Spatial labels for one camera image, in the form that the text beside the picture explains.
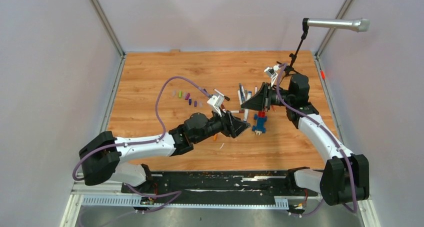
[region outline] wooden floor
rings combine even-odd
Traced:
[[[144,137],[162,132],[155,115],[155,102],[164,82],[183,76],[212,92],[214,88],[231,98],[227,110],[239,110],[238,84],[253,91],[270,78],[264,73],[276,61],[290,62],[290,51],[208,51],[129,53],[126,57],[109,129],[114,136]],[[309,77],[309,100],[318,109],[324,122],[335,133],[317,69],[309,51],[298,54],[295,69]],[[287,88],[289,78],[281,86]],[[189,106],[186,100],[173,97],[174,90],[190,92],[192,100],[203,107]],[[159,115],[170,130],[182,124],[191,114],[202,112],[209,118],[211,109],[206,97],[184,80],[169,82],[159,102]],[[255,124],[253,115],[248,122]],[[284,170],[308,166],[324,168],[324,162],[311,142],[286,117],[286,109],[276,107],[267,113],[266,133],[255,135],[246,130],[236,139],[218,135],[198,143],[194,150],[179,156],[152,157],[135,160],[151,170]]]

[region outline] metal floor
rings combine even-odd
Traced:
[[[307,201],[308,210],[318,204],[316,199]],[[134,210],[119,206],[85,206],[80,216],[84,227],[100,227],[111,219]],[[348,212],[343,206],[324,204],[312,216],[297,218],[282,210],[259,209],[210,209],[164,208],[146,214],[129,214],[106,227],[363,227],[360,214]]]

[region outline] microphone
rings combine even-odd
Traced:
[[[308,18],[307,25],[310,27],[324,27],[345,29],[356,32],[366,32],[370,27],[370,20],[366,18],[358,19],[326,19],[326,18]]]

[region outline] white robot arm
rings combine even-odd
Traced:
[[[129,164],[130,160],[183,155],[193,150],[194,144],[217,133],[236,138],[250,124],[233,116],[230,111],[223,111],[220,106],[224,99],[228,98],[218,91],[210,95],[207,103],[213,110],[211,118],[203,113],[194,113],[183,124],[163,134],[125,138],[114,137],[111,131],[100,133],[79,151],[81,161],[84,158],[81,166],[85,184],[93,186],[110,180],[136,187],[149,178],[150,171],[147,165]]]
[[[324,171],[307,167],[289,169],[287,174],[289,189],[306,188],[320,193],[329,205],[352,202],[351,179],[348,173],[348,165],[351,165],[356,199],[365,200],[369,197],[368,160],[363,154],[354,154],[331,133],[318,110],[308,101],[310,88],[308,81],[307,76],[296,72],[291,76],[286,90],[273,85],[271,78],[271,83],[263,82],[259,91],[241,107],[254,111],[268,111],[271,105],[288,105],[289,107],[286,107],[288,119],[308,137],[326,163]],[[277,91],[284,103],[279,100]]]

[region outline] white wall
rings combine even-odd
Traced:
[[[99,0],[129,52],[295,50],[303,18],[334,18],[344,0]],[[316,51],[327,30],[310,29]]]
[[[89,0],[0,0],[0,226],[58,226],[120,58]]]
[[[338,30],[323,54],[345,143],[369,160],[381,226],[424,222],[424,2],[355,0],[346,18],[365,33]]]

